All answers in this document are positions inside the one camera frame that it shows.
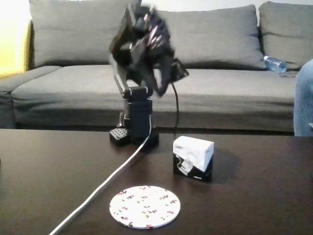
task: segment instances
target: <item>round coaster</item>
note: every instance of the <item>round coaster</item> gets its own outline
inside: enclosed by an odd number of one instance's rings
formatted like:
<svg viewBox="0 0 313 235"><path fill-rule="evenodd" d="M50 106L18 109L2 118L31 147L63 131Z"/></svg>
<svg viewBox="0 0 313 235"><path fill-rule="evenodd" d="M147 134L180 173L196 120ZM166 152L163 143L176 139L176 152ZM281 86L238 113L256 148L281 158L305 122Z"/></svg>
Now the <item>round coaster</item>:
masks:
<svg viewBox="0 0 313 235"><path fill-rule="evenodd" d="M172 192L155 186L137 186L118 193L110 202L112 217L130 228L153 229L172 222L180 201Z"/></svg>

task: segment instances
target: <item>black cable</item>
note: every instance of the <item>black cable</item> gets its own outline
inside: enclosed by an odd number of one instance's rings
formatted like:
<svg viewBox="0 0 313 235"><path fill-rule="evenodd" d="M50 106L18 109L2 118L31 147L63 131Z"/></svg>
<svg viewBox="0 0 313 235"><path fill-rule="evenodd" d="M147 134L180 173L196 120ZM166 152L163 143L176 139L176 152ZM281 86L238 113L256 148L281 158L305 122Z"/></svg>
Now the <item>black cable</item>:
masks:
<svg viewBox="0 0 313 235"><path fill-rule="evenodd" d="M175 123L175 127L174 127L174 138L176 138L176 132L177 132L177 127L178 127L178 123L179 123L179 101L178 101L177 91L176 91L176 88L175 88L173 83L172 83L172 87L173 87L173 90L175 93L175 98L176 98L176 123Z"/></svg>

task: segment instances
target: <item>table surface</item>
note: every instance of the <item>table surface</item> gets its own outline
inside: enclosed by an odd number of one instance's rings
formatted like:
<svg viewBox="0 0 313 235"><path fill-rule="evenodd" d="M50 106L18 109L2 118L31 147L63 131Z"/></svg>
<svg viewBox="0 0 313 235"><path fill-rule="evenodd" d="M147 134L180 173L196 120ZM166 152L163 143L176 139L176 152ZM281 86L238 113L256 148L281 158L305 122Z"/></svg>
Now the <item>table surface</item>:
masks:
<svg viewBox="0 0 313 235"><path fill-rule="evenodd" d="M213 181L174 175L173 136L137 157L60 233L136 235L111 217L122 189L154 185L181 211L156 235L311 235L313 139L189 135L215 142ZM0 234L47 235L135 151L104 132L0 130Z"/></svg>

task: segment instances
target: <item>white box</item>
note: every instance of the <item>white box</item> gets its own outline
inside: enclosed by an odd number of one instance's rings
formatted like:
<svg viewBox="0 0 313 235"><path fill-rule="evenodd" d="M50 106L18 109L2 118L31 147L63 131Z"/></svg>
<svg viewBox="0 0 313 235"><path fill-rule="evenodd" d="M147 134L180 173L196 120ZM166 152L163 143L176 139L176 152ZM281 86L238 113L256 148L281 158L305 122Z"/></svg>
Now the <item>white box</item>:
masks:
<svg viewBox="0 0 313 235"><path fill-rule="evenodd" d="M214 142L181 136L173 143L173 171L190 178L210 181Z"/></svg>

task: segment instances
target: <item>wall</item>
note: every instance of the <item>wall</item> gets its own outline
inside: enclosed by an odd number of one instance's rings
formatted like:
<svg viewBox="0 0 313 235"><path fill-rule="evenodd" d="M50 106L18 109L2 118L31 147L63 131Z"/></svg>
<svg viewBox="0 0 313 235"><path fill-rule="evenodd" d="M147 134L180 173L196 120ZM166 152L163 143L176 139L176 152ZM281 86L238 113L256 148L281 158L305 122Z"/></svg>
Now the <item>wall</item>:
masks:
<svg viewBox="0 0 313 235"><path fill-rule="evenodd" d="M258 9L258 7L266 1L267 0L142 0L143 3L150 3L160 10L167 11L214 10L249 4L255 4ZM313 0L272 1L313 5ZM12 14L29 15L28 0L0 0L0 16Z"/></svg>
<svg viewBox="0 0 313 235"><path fill-rule="evenodd" d="M230 8L254 4L259 6L268 0L142 0L142 3L151 3L160 10L167 11L199 11ZM273 2L285 2L313 5L313 0L272 0Z"/></svg>

